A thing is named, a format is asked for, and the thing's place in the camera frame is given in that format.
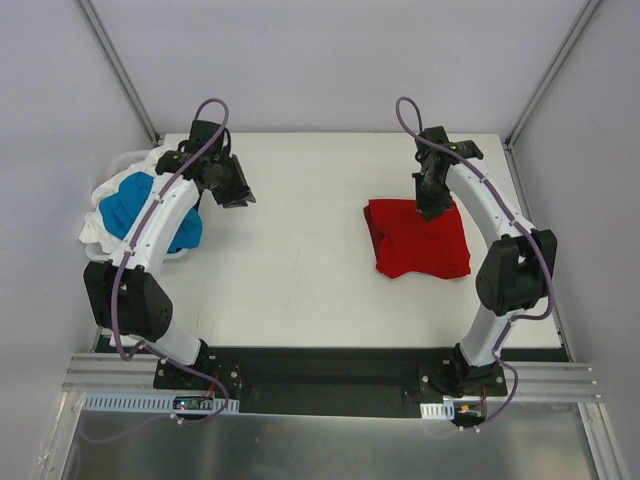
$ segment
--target robotic arm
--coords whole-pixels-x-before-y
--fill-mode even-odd
[[[221,128],[224,132],[218,140],[190,163]],[[199,206],[206,190],[224,208],[255,203],[240,163],[230,150],[231,139],[224,126],[196,118],[189,139],[158,161],[151,193],[118,249],[106,263],[89,262],[84,272],[95,321],[111,329],[116,273],[125,265],[117,293],[120,332],[143,340],[162,356],[195,365],[199,371],[207,371],[207,345],[171,322],[173,305],[155,277],[184,217],[194,205]]]
[[[494,191],[490,191],[482,180],[489,172],[474,142],[450,142],[442,127],[427,128],[419,136],[457,153],[467,164],[416,138],[415,158],[421,164],[420,172],[413,175],[418,212],[425,221],[442,215],[453,206],[450,192],[454,192],[471,213],[489,249],[476,277],[481,305],[471,329],[455,346],[449,363],[429,380],[440,393],[461,397],[476,393],[495,375],[500,368],[496,356],[512,322],[549,293],[538,258],[516,223],[535,240],[551,273],[557,240],[550,230],[537,231],[496,187],[492,185]],[[507,217],[505,208],[513,219]]]

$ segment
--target white table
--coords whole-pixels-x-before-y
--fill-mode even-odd
[[[201,246],[165,262],[159,278],[174,321],[219,346],[426,348],[463,338],[479,305],[474,278],[486,246],[460,202],[471,275],[390,280],[375,269],[362,209],[372,198],[414,198],[409,136],[232,135],[257,204],[223,210],[205,196]],[[476,141],[518,205],[498,136],[451,137]],[[507,346],[559,347],[554,321],[520,322]]]

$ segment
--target white cloth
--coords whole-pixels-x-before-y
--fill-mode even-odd
[[[122,181],[129,175],[137,172],[144,172],[155,176],[156,165],[158,164],[160,157],[167,150],[175,149],[176,145],[173,144],[154,148],[147,154],[146,158],[142,162],[132,163],[126,170],[115,174],[109,180],[96,188],[91,194],[91,204],[94,206],[95,210],[87,213],[84,217],[84,225],[80,232],[80,236],[78,237],[80,241],[84,244],[99,243],[104,253],[114,252],[115,249],[118,248],[118,245],[120,245],[121,240],[118,237],[111,235],[104,227],[104,220],[102,219],[102,215],[98,209],[98,204],[103,198],[107,198],[108,196],[116,193],[120,183],[122,183]]]

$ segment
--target folded red cloth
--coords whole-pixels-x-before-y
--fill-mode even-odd
[[[369,200],[364,216],[380,273],[397,278],[421,272],[445,279],[471,273],[471,255],[455,203],[430,222],[422,219],[413,200]]]

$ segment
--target red cloth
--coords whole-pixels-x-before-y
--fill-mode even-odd
[[[413,200],[369,200],[364,216],[380,273],[397,278],[421,272],[445,279],[471,273],[471,255],[455,203],[428,223]]]

